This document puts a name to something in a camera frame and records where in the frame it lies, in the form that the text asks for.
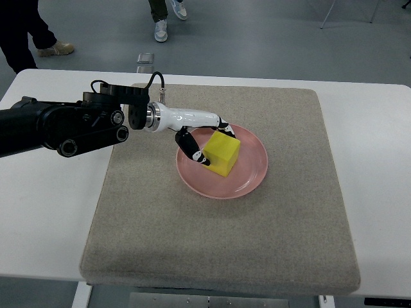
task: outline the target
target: gray floor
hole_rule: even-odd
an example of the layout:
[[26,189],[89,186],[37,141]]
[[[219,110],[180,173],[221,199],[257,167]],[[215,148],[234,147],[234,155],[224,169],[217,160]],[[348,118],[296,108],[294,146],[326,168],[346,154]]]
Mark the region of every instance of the gray floor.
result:
[[[154,53],[163,74],[397,83],[411,87],[411,4],[406,0],[186,0],[189,19],[169,6],[169,39],[157,43],[148,1],[40,0],[43,19],[69,56],[38,58],[41,69],[134,73]],[[15,74],[0,54],[0,98]],[[71,307],[75,282],[0,278],[0,307]],[[127,307],[130,289],[96,287],[90,307]],[[312,307],[307,298],[301,307]],[[363,307],[336,298],[337,307]]]

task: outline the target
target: yellow foam block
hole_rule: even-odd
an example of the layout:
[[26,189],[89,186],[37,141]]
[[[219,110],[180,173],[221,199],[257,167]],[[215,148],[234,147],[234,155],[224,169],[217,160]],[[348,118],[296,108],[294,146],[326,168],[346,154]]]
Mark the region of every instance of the yellow foam block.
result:
[[238,139],[214,132],[203,149],[204,156],[210,160],[210,166],[203,166],[219,175],[229,175],[237,161],[240,143]]

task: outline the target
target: gray fabric mat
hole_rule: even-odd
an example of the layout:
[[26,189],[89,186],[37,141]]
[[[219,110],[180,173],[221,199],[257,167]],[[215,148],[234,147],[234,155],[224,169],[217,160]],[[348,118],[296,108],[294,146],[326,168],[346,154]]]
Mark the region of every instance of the gray fabric mat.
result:
[[[90,284],[253,295],[346,295],[360,274],[316,93],[167,85],[169,108],[214,112],[268,153],[257,189],[233,200],[192,191],[175,133],[131,131],[114,147],[80,265]],[[158,98],[158,85],[150,97]]]

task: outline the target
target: black cable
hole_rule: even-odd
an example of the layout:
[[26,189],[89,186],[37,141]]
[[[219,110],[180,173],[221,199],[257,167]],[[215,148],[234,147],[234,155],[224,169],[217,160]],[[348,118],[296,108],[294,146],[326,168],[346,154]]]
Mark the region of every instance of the black cable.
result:
[[91,89],[92,89],[92,91],[93,91],[94,93],[97,93],[97,91],[94,89],[93,85],[94,85],[95,83],[98,83],[98,82],[103,83],[103,84],[105,84],[105,85],[109,85],[109,83],[108,83],[108,82],[105,82],[104,80],[94,80],[94,81],[92,81],[91,84],[90,84],[90,86],[91,86]]
[[162,76],[162,74],[161,74],[160,72],[154,72],[154,73],[152,74],[152,77],[150,78],[150,81],[147,83],[147,85],[146,85],[146,87],[145,87],[144,89],[148,89],[148,88],[151,87],[151,85],[152,85],[152,83],[153,83],[153,80],[154,80],[154,77],[155,77],[156,75],[158,75],[158,76],[160,77],[160,79],[161,79],[161,87],[164,88],[164,86],[165,86],[165,84],[164,84],[164,77]]

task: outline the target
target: beige shoe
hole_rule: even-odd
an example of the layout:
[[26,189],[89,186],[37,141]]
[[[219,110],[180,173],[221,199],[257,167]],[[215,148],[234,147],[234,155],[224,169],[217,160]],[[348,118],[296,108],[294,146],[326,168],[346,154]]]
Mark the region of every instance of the beige shoe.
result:
[[37,55],[38,56],[63,56],[68,55],[74,51],[74,46],[70,43],[60,42],[59,40],[51,46],[50,48],[46,49],[38,49]]

